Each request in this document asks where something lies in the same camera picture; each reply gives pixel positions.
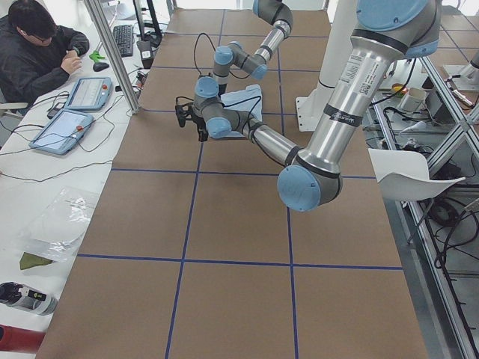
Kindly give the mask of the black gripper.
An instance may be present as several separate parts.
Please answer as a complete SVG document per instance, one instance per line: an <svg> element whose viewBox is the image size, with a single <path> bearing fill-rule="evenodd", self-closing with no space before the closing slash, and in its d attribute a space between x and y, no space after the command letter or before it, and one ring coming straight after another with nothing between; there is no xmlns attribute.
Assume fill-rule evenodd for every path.
<svg viewBox="0 0 479 359"><path fill-rule="evenodd" d="M184 128L186 126L187 121L191 121L196 125L198 140L200 142L205 142L208 140L209 134L206 128L206 122L202 117L198 116L195 113L192 102L188 102L183 105L176 104L175 114L181 128Z"/></svg>

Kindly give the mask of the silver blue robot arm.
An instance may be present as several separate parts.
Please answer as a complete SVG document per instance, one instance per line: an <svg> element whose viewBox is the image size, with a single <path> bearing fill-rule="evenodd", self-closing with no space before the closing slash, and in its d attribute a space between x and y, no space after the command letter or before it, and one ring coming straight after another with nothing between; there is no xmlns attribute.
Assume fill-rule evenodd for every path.
<svg viewBox="0 0 479 359"><path fill-rule="evenodd" d="M257 97L247 100L245 111L222 102L231 67L262 79L274 51L293 29L293 14L281 1L256 1L253 11L272 27L260 48L254 54L237 42L217 48L213 73L198 78L191 102L176 105L178 123L194 122L200 141L227 138L235 132L244 135L283 167L277 181L282 202L297 212L307 212L340 194L341 157L391 64L436 51L441 4L358 2L358 22L350 37L352 51L306 147L297 146L254 115Z"/></svg>
<svg viewBox="0 0 479 359"><path fill-rule="evenodd" d="M292 32L293 14L283 1L254 1L253 12L272 28L254 52L245 49L239 41L216 48L211 77L218 83L219 95L226 92L232 66L253 79L261 80L276 50Z"/></svg>

